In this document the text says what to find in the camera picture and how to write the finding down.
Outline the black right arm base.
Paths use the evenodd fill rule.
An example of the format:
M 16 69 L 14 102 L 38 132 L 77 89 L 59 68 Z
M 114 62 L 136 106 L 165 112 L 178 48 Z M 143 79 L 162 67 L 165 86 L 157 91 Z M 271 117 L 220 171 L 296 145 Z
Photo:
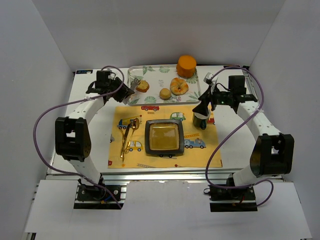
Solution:
M 203 194 L 209 196 L 212 213 L 257 212 L 253 187 L 226 189 L 208 185 Z

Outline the metal serving tongs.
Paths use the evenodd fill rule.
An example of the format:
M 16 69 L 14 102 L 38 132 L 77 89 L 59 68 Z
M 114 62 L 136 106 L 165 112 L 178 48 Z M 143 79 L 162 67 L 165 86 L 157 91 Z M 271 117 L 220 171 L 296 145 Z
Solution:
M 134 80 L 132 81 L 131 85 L 130 85 L 130 89 L 131 89 L 131 94 L 126 98 L 126 104 L 128 105 L 130 103 L 131 97 L 132 95 L 135 94 L 135 90 L 137 88 L 137 86 L 140 84 L 140 80 L 138 78 L 134 78 Z

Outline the toasted bread slice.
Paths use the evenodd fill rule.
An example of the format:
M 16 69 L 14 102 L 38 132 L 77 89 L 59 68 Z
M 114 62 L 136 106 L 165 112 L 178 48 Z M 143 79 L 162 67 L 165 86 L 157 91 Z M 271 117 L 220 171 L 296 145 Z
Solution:
M 138 92 L 146 93 L 150 88 L 150 85 L 147 81 L 141 80 L 139 85 L 135 88 Z

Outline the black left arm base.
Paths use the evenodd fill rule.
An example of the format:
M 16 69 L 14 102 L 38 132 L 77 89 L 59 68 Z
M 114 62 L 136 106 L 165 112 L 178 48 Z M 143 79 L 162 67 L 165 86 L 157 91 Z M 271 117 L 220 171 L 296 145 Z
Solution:
M 125 201 L 125 188 L 118 184 L 105 186 L 122 207 Z M 96 186 L 78 185 L 73 208 L 76 210 L 119 210 L 118 204 L 107 191 Z

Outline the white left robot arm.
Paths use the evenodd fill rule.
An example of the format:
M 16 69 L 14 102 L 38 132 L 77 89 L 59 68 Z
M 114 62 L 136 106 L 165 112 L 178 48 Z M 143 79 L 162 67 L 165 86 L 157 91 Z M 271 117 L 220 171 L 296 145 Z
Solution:
M 73 166 L 84 185 L 99 184 L 102 178 L 90 157 L 92 142 L 89 123 L 109 99 L 121 103 L 133 94 L 134 91 L 112 70 L 103 68 L 96 72 L 95 81 L 88 86 L 85 101 L 68 116 L 55 120 L 56 154 Z

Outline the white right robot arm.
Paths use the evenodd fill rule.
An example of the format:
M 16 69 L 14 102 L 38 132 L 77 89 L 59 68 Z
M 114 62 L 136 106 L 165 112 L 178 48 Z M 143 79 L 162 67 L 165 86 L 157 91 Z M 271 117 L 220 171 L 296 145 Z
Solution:
M 193 125 L 205 130 L 210 112 L 216 106 L 229 106 L 247 125 L 255 139 L 249 165 L 231 175 L 233 187 L 249 187 L 269 176 L 291 172 L 295 140 L 283 134 L 261 110 L 261 102 L 248 94 L 243 75 L 231 75 L 224 91 L 218 88 L 218 78 L 207 73 L 203 80 L 208 89 L 198 98 L 200 103 L 193 111 Z

